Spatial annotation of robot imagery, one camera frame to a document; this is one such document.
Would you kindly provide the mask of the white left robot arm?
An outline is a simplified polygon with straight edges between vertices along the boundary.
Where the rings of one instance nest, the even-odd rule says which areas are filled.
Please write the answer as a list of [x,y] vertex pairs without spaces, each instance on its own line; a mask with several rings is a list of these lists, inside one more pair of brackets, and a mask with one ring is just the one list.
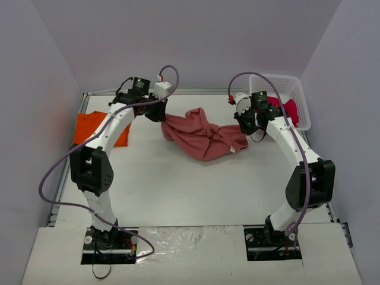
[[113,248],[119,242],[119,232],[114,229],[118,220],[113,213],[109,188],[114,172],[109,161],[110,152],[126,127],[136,116],[144,115],[154,122],[165,120],[165,98],[172,85],[159,76],[153,92],[149,92],[150,81],[133,78],[127,92],[116,91],[109,102],[109,111],[86,143],[70,155],[71,180],[83,193],[88,207],[94,211],[91,229],[105,248]]

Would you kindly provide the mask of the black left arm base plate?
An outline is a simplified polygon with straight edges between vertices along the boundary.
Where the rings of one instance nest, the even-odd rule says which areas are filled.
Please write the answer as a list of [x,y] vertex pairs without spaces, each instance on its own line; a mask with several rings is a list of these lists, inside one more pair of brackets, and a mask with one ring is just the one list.
[[121,231],[109,234],[86,228],[81,265],[129,265],[136,263],[138,239]]

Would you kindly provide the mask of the pink t shirt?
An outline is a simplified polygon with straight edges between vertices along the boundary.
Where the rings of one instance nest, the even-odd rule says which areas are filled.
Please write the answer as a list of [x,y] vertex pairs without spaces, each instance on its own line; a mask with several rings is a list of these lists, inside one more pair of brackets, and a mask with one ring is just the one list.
[[166,140],[173,141],[187,155],[202,162],[249,147],[239,125],[211,123],[201,107],[187,111],[184,116],[167,114],[161,131]]

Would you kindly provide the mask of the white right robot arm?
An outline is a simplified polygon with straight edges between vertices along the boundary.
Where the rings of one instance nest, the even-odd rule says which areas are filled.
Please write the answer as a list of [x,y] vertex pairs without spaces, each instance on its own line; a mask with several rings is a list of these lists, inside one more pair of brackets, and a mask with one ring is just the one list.
[[286,185],[285,201],[265,220],[264,240],[277,245],[284,236],[296,232],[303,216],[331,201],[333,197],[335,164],[322,159],[292,124],[282,106],[268,101],[267,93],[238,93],[229,96],[236,107],[234,118],[241,131],[250,136],[258,130],[274,140],[289,161],[292,174]]

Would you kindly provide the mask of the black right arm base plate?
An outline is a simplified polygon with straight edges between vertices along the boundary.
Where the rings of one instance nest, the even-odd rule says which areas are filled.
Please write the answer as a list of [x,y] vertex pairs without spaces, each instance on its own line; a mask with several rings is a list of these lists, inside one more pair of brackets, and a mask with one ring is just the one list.
[[248,261],[288,261],[301,260],[302,253],[294,237],[285,236],[282,232],[275,233],[270,241],[264,225],[243,228],[246,258]]

